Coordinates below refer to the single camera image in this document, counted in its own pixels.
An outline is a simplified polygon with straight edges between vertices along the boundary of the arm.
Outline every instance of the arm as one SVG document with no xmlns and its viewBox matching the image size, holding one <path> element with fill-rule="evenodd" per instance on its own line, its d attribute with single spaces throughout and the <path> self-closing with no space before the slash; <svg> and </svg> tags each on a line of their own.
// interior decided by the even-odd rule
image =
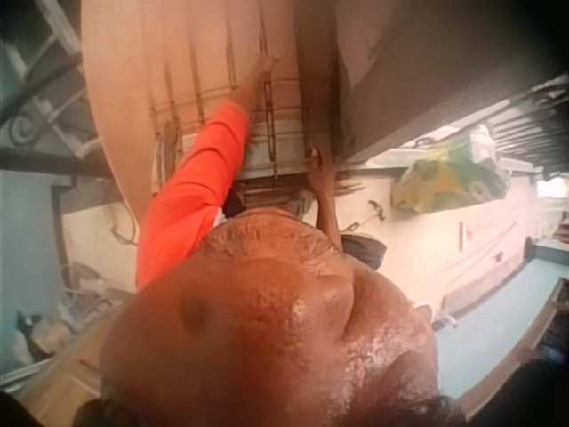
<svg viewBox="0 0 569 427">
<path fill-rule="evenodd" d="M 169 222 L 175 222 L 199 206 L 223 206 L 243 163 L 249 116 L 260 84 L 277 61 L 277 57 L 260 57 L 252 73 L 198 134 L 194 148 L 156 197 L 148 216 L 167 210 Z"/>
<path fill-rule="evenodd" d="M 309 186 L 318 202 L 317 229 L 342 250 L 334 199 L 335 176 L 334 164 L 328 152 L 312 149 L 309 158 Z"/>
<path fill-rule="evenodd" d="M 137 286 L 185 260 L 215 226 L 239 174 L 258 88 L 276 64 L 261 57 L 252 74 L 201 130 L 178 171 L 154 198 L 142 223 Z"/>
</svg>

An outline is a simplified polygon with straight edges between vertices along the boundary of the orange shirt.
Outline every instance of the orange shirt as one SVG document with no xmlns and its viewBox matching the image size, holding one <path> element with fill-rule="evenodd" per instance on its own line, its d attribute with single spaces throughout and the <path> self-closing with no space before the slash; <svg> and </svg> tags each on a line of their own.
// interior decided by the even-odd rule
<svg viewBox="0 0 569 427">
<path fill-rule="evenodd" d="M 154 198 L 140 229 L 136 286 L 183 262 L 221 216 L 244 157 L 249 118 L 231 101 L 202 129 L 189 158 Z"/>
</svg>

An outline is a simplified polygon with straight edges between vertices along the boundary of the plastic bag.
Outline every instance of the plastic bag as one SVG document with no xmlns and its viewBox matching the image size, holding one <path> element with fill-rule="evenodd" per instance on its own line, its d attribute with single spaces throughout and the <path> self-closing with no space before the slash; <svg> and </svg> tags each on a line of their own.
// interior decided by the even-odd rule
<svg viewBox="0 0 569 427">
<path fill-rule="evenodd" d="M 502 200 L 509 177 L 498 167 L 485 126 L 430 149 L 393 185 L 391 204 L 418 213 L 445 211 Z"/>
</svg>

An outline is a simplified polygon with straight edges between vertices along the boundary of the blue floor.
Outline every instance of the blue floor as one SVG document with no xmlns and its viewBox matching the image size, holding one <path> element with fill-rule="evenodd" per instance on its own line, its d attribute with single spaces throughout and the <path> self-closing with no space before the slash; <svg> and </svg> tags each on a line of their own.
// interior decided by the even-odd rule
<svg viewBox="0 0 569 427">
<path fill-rule="evenodd" d="M 569 266 L 533 260 L 492 298 L 460 318 L 456 329 L 436 334 L 439 388 L 459 398 L 488 375 L 514 348 Z"/>
</svg>

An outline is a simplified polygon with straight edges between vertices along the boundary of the hand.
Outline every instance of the hand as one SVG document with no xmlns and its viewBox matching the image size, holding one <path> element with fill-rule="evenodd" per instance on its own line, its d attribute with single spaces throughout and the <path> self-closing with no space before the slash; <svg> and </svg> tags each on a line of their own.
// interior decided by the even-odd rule
<svg viewBox="0 0 569 427">
<path fill-rule="evenodd" d="M 334 192 L 336 168 L 327 149 L 313 148 L 308 161 L 309 186 L 315 195 L 323 196 Z"/>
</svg>

